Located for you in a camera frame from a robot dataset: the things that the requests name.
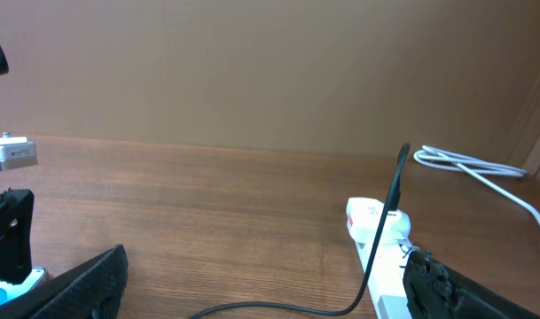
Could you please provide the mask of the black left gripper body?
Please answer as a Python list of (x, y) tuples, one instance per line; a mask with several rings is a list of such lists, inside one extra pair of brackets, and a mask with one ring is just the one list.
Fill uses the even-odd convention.
[(31, 190), (8, 189), (0, 194), (0, 281), (22, 284), (31, 273), (34, 203)]

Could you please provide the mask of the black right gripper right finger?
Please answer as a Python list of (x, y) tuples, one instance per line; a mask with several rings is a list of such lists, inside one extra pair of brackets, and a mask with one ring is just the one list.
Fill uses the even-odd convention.
[(431, 253), (410, 254), (403, 287), (414, 319), (540, 319), (435, 260)]

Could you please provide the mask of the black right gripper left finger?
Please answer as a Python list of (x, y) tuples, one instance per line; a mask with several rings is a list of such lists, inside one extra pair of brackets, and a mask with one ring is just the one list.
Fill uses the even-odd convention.
[(0, 306), (0, 319), (115, 319), (128, 282), (121, 244)]

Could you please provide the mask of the smartphone with blue screen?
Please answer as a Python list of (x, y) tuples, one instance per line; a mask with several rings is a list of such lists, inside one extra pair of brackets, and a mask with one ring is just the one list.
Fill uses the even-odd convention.
[(8, 284), (0, 280), (0, 306), (14, 300), (42, 284), (48, 276), (46, 268), (33, 267), (31, 273), (21, 284)]

